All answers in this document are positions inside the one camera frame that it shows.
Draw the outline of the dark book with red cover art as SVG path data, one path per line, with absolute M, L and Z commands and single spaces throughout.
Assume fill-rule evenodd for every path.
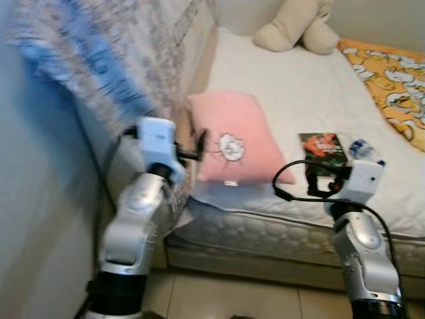
M 321 162 L 325 166 L 343 167 L 349 162 L 344 148 L 334 133 L 300 133 L 304 160 Z

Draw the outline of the beige headboard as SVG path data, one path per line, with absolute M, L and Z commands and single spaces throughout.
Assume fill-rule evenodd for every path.
M 213 25 L 206 33 L 207 37 L 201 47 L 201 53 L 197 67 L 195 68 L 194 79 L 189 87 L 188 95 L 203 93 L 209 85 L 209 77 L 213 62 L 216 56 L 216 42 L 218 42 L 218 27 Z

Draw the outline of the pink pillow with cartoon print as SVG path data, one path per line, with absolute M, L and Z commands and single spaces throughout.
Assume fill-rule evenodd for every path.
M 188 97 L 203 155 L 200 182 L 265 183 L 284 165 L 260 104 L 251 94 L 222 89 Z

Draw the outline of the yellow cartoon print blanket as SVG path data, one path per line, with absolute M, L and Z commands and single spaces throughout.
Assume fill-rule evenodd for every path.
M 337 45 L 379 112 L 407 142 L 425 151 L 423 54 L 342 39 Z

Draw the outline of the floral patterned white bedsheet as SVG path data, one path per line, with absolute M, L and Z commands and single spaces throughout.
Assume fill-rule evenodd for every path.
M 102 158 L 142 116 L 178 120 L 215 34 L 214 0 L 10 0 L 0 45 L 43 87 L 28 115 L 48 139 L 69 209 L 98 216 Z

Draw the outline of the beige plush toy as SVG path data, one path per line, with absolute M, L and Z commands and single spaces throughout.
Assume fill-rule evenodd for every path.
M 284 0 L 272 21 L 253 34 L 253 45 L 279 53 L 290 51 L 301 42 L 313 54 L 331 54 L 340 40 L 328 25 L 334 2 Z

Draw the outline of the clear plastic water bottle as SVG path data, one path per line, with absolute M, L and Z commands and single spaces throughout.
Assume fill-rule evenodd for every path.
M 386 162 L 377 149 L 364 139 L 353 140 L 349 146 L 349 154 L 353 160 L 369 161 L 385 167 Z

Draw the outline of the grey bed base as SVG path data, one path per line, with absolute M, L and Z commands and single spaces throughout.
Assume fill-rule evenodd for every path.
M 338 265 L 234 253 L 190 244 L 179 238 L 168 238 L 165 249 L 168 265 L 172 268 L 345 291 L 342 268 Z

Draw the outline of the white quilted mattress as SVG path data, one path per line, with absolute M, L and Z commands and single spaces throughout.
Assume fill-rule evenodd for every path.
M 386 162 L 369 206 L 385 219 L 404 271 L 421 272 L 425 257 L 425 154 L 383 118 L 342 52 L 321 56 L 295 48 L 273 53 L 221 29 L 209 89 L 255 96 L 286 160 L 304 156 L 299 137 L 340 134 L 344 145 L 364 140 Z M 284 201 L 270 183 L 198 183 L 185 206 L 191 216 L 173 245 L 215 247 L 282 259 L 337 263 L 332 218 L 322 203 Z

